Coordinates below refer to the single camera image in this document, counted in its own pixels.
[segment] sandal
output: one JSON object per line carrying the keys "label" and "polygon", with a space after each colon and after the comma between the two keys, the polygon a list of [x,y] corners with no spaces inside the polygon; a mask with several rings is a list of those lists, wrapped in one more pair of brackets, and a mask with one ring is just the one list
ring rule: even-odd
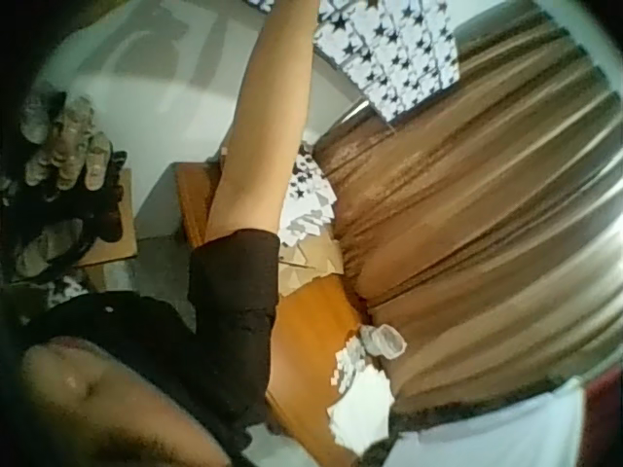
{"label": "sandal", "polygon": [[46,142],[50,117],[42,93],[32,92],[26,97],[21,108],[19,128],[23,137],[31,143],[41,145]]}
{"label": "sandal", "polygon": [[81,141],[78,144],[75,154],[67,157],[67,160],[58,170],[56,187],[59,190],[67,191],[76,186],[76,182],[82,173],[87,158],[88,141]]}
{"label": "sandal", "polygon": [[110,141],[103,132],[100,131],[91,138],[86,159],[85,186],[87,190],[95,192],[104,185],[110,153]]}
{"label": "sandal", "polygon": [[47,179],[51,173],[50,163],[50,155],[45,150],[40,149],[37,151],[26,163],[24,171],[26,185],[29,187],[36,187]]}
{"label": "sandal", "polygon": [[60,112],[55,120],[55,137],[48,138],[52,165],[61,168],[76,155],[92,131],[92,118],[93,109],[86,97],[79,97]]}

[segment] white wall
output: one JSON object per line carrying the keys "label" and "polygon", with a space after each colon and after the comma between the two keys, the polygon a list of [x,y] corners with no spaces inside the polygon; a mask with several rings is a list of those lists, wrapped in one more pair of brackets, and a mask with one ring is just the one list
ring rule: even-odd
{"label": "white wall", "polygon": [[450,25],[453,29],[480,15],[504,0],[448,0]]}
{"label": "white wall", "polygon": [[623,96],[623,58],[602,26],[575,0],[535,0],[555,22],[568,30],[597,66],[610,85]]}
{"label": "white wall", "polygon": [[[70,95],[90,96],[97,124],[128,150],[139,236],[178,227],[170,165],[216,153],[263,20],[239,0],[131,0],[69,37],[42,70]],[[317,59],[305,137],[315,141],[357,97]]]}

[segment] white fabric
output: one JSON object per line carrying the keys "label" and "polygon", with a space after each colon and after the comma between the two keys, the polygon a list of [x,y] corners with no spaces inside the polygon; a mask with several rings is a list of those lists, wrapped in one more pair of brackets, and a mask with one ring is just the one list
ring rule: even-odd
{"label": "white fabric", "polygon": [[584,416],[577,381],[507,409],[405,433],[384,467],[575,467]]}
{"label": "white fabric", "polygon": [[327,410],[335,442],[358,455],[389,435],[389,379],[372,365],[356,372],[346,395]]}

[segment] person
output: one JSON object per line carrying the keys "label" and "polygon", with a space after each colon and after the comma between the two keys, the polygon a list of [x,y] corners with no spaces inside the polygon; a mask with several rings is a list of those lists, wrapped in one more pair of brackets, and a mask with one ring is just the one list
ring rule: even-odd
{"label": "person", "polygon": [[79,297],[23,329],[27,394],[77,465],[250,465],[240,453],[266,415],[276,232],[319,1],[277,0],[248,62],[206,244],[191,256],[197,332],[131,292]]}

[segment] star print fabric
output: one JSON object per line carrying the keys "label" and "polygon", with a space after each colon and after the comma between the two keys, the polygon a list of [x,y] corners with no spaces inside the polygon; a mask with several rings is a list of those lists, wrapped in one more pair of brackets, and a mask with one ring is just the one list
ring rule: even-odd
{"label": "star print fabric", "polygon": [[335,217],[332,205],[336,200],[310,148],[301,145],[281,211],[281,242],[294,246],[308,235],[320,235],[321,227]]}
{"label": "star print fabric", "polygon": [[[267,12],[275,0],[245,0]],[[456,83],[458,52],[446,0],[321,0],[317,51],[388,123]]]}

